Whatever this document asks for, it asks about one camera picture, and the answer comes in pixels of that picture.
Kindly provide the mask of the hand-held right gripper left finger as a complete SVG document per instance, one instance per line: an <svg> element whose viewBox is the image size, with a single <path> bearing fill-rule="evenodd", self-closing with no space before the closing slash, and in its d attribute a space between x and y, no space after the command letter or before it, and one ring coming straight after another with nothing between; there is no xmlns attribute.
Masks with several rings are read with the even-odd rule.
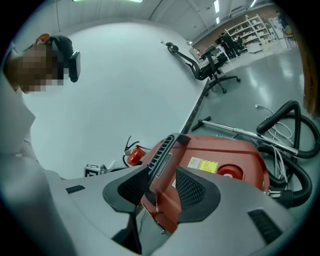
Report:
<svg viewBox="0 0 320 256"><path fill-rule="evenodd" d="M141 254L136 208L148 189L148 167L61 180L61 217L77 254Z"/></svg>

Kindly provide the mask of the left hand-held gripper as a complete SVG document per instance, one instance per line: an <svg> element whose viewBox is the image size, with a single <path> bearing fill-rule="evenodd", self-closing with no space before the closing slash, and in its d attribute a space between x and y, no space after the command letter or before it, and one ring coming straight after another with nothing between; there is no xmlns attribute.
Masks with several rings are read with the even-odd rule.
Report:
<svg viewBox="0 0 320 256"><path fill-rule="evenodd" d="M104 164L90 164L84 166L84 177L92 177L105 174L107 168Z"/></svg>

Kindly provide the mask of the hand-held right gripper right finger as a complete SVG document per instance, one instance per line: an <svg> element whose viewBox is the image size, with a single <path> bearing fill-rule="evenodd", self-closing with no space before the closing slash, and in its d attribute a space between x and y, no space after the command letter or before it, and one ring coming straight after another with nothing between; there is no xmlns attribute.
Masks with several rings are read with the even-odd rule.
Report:
<svg viewBox="0 0 320 256"><path fill-rule="evenodd" d="M294 226L290 212L253 185L176 168L177 228L152 256L275 256Z"/></svg>

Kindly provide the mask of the red vacuum cleaner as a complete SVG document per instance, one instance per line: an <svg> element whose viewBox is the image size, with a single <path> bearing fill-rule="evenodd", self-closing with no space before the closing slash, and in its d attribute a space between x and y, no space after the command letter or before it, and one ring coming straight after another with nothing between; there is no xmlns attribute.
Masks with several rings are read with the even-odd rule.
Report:
<svg viewBox="0 0 320 256"><path fill-rule="evenodd" d="M171 134L145 158L149 167L149 190L142 205L156 223L173 233L181 204L176 190L176 167L198 169L242 180L263 192L270 186L267 166L250 142L219 136Z"/></svg>

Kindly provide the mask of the red fire extinguisher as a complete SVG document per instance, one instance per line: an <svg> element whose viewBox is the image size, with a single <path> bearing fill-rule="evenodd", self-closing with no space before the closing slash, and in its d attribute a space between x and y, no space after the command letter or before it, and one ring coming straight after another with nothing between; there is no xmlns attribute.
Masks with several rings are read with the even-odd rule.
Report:
<svg viewBox="0 0 320 256"><path fill-rule="evenodd" d="M122 162L126 167L141 165L147 154L151 151L150 148L139 145L139 141L135 141L129 145L130 139L131 135L126 142L122 156Z"/></svg>

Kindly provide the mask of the person's white shirt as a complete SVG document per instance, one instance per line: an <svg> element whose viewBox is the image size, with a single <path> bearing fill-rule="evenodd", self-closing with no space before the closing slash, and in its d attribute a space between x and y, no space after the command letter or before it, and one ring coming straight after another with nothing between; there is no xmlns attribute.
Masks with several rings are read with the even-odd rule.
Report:
<svg viewBox="0 0 320 256"><path fill-rule="evenodd" d="M34 122L0 74L0 198L15 222L45 256L76 256L57 211L44 169L21 152Z"/></svg>

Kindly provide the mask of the metal vacuum wand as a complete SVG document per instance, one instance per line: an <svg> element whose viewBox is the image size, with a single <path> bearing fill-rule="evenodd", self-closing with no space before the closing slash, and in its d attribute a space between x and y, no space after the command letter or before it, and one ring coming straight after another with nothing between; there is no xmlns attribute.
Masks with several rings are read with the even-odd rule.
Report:
<svg viewBox="0 0 320 256"><path fill-rule="evenodd" d="M261 134L258 134L258 133L254 133L254 132L251 132L251 131L247 131L247 130L244 130L244 129L241 129L241 128L237 128L237 127L231 127L231 126L228 126L228 125L224 125L224 124L219 124L219 123L214 123L214 122L211 122L211 116L208 116L204 119L199 119L197 121L197 124L194 125L192 128L191 128L191 131L195 131L199 128L201 128L202 126L204 125L209 125L209 126L212 126L212 127L216 127L216 128L219 128L219 129L223 129L223 130L226 130L226 131L230 131L230 132L233 132L234 134L241 134L241 135L244 135L244 136L247 136L247 137L250 137L250 138L254 138L256 140L259 140L259 141L263 141L265 143L268 143L270 145L273 145L281 150L284 150L286 152L289 152L293 155L295 155L296 157L298 156L298 150L294 147L291 147L291 146L288 146L280 141L277 141L277 140L274 140L274 139L271 139L271 138L268 138L264 135L261 135Z"/></svg>

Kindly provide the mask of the black office chair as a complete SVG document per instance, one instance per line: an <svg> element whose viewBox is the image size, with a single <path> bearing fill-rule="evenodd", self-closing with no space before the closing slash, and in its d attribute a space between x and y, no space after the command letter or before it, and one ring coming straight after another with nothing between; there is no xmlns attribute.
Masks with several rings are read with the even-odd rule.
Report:
<svg viewBox="0 0 320 256"><path fill-rule="evenodd" d="M165 46L171 54L178 55L187 61L185 64L191 69L197 80L203 81L208 79L207 89L202 93L206 97L209 95L209 90L216 85L219 85L222 93L225 94L227 90L222 86L223 81L235 79L238 83L241 82L241 78L236 75L218 77L218 75L222 74L221 67L227 62L228 58L226 56L216 57L213 54L213 50L216 49L214 46L200 55L199 59L203 60L203 62L200 63L202 66L200 66L195 60L181 53L178 46L172 42L167 42Z"/></svg>

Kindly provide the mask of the ceiling light panel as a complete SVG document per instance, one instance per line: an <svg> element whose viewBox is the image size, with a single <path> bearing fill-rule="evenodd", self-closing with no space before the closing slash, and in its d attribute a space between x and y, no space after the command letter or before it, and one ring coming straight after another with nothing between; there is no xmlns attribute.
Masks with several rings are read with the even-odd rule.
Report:
<svg viewBox="0 0 320 256"><path fill-rule="evenodd" d="M81 1L95 1L95 0L72 0L72 1L73 1L73 2L81 2ZM99 0L99 1L142 3L144 0Z"/></svg>

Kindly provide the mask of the white shelving unit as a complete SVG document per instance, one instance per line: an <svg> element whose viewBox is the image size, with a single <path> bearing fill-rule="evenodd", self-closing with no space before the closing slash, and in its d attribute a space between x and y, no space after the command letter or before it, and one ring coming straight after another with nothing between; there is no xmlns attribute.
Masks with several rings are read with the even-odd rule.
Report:
<svg viewBox="0 0 320 256"><path fill-rule="evenodd" d="M266 45L277 40L275 33L258 14L251 18L246 17L244 21L226 29L225 32L241 50L250 54L262 52Z"/></svg>

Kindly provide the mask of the metal frame chair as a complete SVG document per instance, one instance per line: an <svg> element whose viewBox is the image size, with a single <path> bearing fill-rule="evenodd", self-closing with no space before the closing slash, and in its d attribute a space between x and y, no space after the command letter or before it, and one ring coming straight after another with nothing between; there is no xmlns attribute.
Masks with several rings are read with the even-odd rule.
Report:
<svg viewBox="0 0 320 256"><path fill-rule="evenodd" d="M287 47L288 48L289 46L292 47L292 43L294 43L295 47L298 48L298 43L291 27L289 25L286 25L284 28L282 28L282 32L283 32L283 38L285 39Z"/></svg>

